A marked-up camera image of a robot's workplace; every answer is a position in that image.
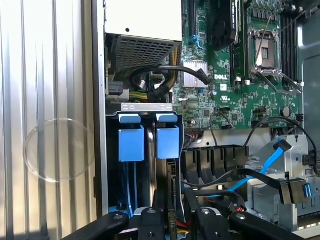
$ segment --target ribbed metal panel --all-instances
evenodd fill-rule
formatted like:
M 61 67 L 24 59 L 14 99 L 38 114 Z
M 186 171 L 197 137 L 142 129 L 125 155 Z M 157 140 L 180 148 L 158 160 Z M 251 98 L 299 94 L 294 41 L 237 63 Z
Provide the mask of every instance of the ribbed metal panel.
M 0 0 L 0 239 L 61 239 L 96 218 L 94 165 L 48 183 L 23 158 L 47 120 L 94 130 L 91 36 L 89 0 Z

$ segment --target green circuit board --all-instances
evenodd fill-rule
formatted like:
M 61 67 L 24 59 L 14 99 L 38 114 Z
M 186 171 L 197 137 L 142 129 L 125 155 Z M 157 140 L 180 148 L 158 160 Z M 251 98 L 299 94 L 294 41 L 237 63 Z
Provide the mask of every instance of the green circuit board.
M 209 1 L 197 2 L 196 29 L 199 36 L 199 46 L 190 44 L 188 21 L 183 38 L 182 61 L 185 63 L 202 64 L 207 68 L 211 83 L 207 87 L 192 87 L 187 85 L 184 75 L 180 74 L 178 83 L 173 88 L 173 107 L 184 116 L 187 129 L 207 130 L 210 127 L 210 115 L 219 109 L 226 109 L 227 116 L 235 129 L 250 129 L 255 123 L 268 116 L 280 116 L 285 107 L 290 109 L 290 118 L 299 114 L 301 95 L 276 93 L 262 79 L 250 76 L 250 68 L 255 64 L 256 44 L 250 38 L 250 29 L 262 31 L 268 23 L 268 14 L 259 16 L 259 6 L 251 5 L 245 15 L 240 16 L 239 41 L 220 51 L 214 51 L 210 40 L 210 28 L 214 9 Z M 267 32 L 279 33 L 280 15 L 272 14 Z M 248 51 L 243 46 L 248 41 Z M 281 67 L 280 37 L 274 46 L 274 64 Z M 231 64 L 231 56 L 238 61 Z M 251 77 L 249 84 L 234 84 L 234 78 Z M 274 85 L 282 89 L 282 80 L 275 79 Z M 216 130 L 226 126 L 228 122 L 217 115 L 213 121 Z M 283 127 L 278 123 L 272 127 Z

